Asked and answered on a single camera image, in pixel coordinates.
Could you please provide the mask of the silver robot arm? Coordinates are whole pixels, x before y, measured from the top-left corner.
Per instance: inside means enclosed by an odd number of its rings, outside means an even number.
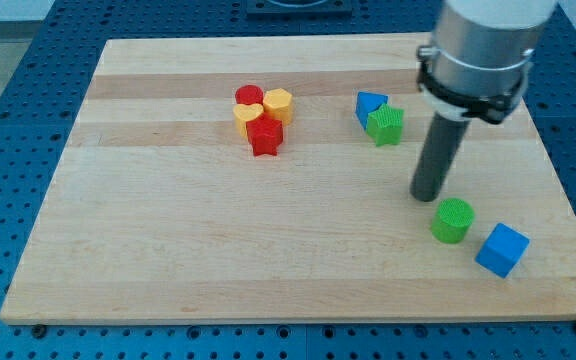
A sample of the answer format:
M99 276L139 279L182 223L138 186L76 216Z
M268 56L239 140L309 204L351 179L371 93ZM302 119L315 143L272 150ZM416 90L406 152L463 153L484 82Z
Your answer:
M502 123L519 105L555 0L445 0L417 49L419 90L435 116Z

